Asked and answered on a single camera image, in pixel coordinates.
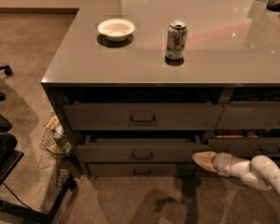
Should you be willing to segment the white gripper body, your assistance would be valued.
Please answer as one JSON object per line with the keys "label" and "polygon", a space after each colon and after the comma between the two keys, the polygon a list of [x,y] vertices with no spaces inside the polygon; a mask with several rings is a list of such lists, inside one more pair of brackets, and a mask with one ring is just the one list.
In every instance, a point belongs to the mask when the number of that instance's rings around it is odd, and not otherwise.
{"label": "white gripper body", "polygon": [[214,170],[221,176],[231,175],[232,154],[217,153],[213,159]]}

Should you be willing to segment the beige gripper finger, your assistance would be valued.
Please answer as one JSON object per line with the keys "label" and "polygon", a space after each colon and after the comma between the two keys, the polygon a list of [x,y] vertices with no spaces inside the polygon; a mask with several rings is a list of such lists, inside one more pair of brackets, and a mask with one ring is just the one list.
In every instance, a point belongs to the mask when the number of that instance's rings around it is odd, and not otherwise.
{"label": "beige gripper finger", "polygon": [[213,164],[215,156],[216,152],[214,151],[197,152],[192,155],[192,159],[197,165],[204,168],[204,170],[215,173],[216,170]]}

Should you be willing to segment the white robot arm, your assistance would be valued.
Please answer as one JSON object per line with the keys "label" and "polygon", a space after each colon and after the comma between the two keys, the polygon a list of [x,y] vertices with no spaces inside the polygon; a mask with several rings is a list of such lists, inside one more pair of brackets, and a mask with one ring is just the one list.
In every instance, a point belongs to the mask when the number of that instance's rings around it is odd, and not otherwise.
{"label": "white robot arm", "polygon": [[194,153],[192,159],[208,172],[236,177],[255,189],[274,189],[280,195],[280,168],[267,156],[258,155],[247,160],[230,153],[204,151]]}

